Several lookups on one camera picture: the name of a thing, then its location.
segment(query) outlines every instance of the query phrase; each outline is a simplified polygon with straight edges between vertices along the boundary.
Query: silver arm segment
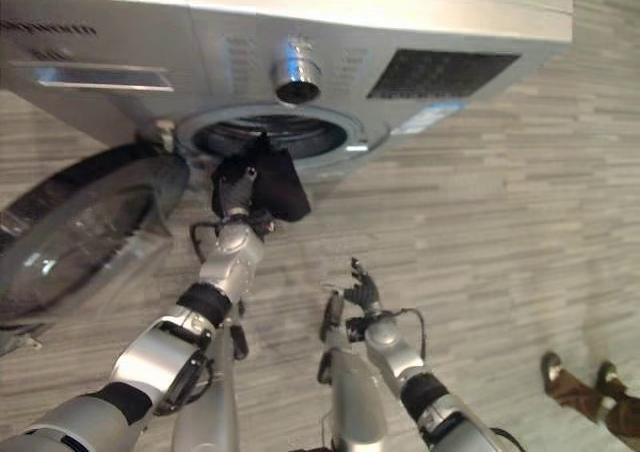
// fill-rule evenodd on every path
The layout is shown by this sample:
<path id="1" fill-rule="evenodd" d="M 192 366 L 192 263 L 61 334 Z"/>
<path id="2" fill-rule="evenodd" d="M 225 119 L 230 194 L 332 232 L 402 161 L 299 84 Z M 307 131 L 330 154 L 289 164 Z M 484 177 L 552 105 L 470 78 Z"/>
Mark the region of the silver arm segment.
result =
<path id="1" fill-rule="evenodd" d="M 236 304 L 249 291 L 263 256 L 264 244 L 251 226 L 231 223 L 220 231 L 213 250 L 202 264 L 200 280 L 213 285 Z"/>

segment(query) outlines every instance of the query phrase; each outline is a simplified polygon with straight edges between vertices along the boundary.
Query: washing machine door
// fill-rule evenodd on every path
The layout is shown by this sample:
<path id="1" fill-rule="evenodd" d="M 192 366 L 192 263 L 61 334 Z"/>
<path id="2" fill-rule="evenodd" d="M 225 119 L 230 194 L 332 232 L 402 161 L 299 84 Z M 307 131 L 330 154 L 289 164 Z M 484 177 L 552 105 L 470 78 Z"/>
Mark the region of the washing machine door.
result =
<path id="1" fill-rule="evenodd" d="M 55 174 L 3 210 L 0 355 L 87 303 L 99 313 L 105 290 L 113 296 L 157 265 L 171 245 L 164 219 L 188 177 L 180 157 L 125 145 Z"/>

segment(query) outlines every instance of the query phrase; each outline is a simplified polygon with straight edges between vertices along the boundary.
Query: label sticker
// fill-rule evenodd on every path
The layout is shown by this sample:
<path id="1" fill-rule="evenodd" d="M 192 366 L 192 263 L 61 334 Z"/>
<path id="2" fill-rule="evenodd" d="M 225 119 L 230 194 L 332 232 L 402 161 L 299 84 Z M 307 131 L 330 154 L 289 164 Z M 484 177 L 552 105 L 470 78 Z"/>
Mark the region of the label sticker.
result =
<path id="1" fill-rule="evenodd" d="M 464 108 L 462 101 L 434 102 L 391 131 L 391 135 L 419 134 L 436 122 Z"/>

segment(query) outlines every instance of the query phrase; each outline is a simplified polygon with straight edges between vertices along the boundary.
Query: leg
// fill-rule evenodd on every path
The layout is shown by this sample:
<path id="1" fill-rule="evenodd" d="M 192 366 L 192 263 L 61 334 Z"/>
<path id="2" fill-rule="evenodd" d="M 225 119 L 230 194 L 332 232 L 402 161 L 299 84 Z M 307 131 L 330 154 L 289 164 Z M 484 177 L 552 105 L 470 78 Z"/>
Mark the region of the leg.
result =
<path id="1" fill-rule="evenodd" d="M 627 395 L 627 386 L 611 362 L 603 362 L 600 366 L 596 390 L 618 402 L 605 418 L 609 431 L 622 440 L 640 439 L 640 399 Z"/>
<path id="2" fill-rule="evenodd" d="M 560 357 L 553 352 L 542 357 L 542 376 L 546 394 L 562 407 L 571 407 L 589 420 L 597 422 L 604 396 L 587 387 L 564 370 Z"/>
<path id="3" fill-rule="evenodd" d="M 605 424 L 616 437 L 640 439 L 640 399 L 627 397 L 618 402 L 607 414 Z"/>

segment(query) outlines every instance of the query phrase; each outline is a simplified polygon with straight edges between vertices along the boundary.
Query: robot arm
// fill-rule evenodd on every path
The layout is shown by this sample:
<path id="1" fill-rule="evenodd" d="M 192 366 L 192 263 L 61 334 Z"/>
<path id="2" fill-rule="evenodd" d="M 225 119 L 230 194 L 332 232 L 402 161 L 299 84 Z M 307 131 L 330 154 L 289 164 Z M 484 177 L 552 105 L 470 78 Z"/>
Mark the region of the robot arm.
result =
<path id="1" fill-rule="evenodd" d="M 215 329 L 250 287 L 261 258 L 262 241 L 249 225 L 223 226 L 200 281 L 120 355 L 107 385 L 51 410 L 0 451 L 131 450 L 154 415 L 188 403 Z"/>
<path id="2" fill-rule="evenodd" d="M 369 360 L 402 401 L 427 447 L 438 452 L 502 451 L 494 433 L 447 390 L 402 337 L 394 316 L 382 309 L 375 283 L 355 259 L 352 268 L 359 283 L 345 290 L 344 297 L 365 316 L 347 321 L 348 334 L 364 341 Z"/>

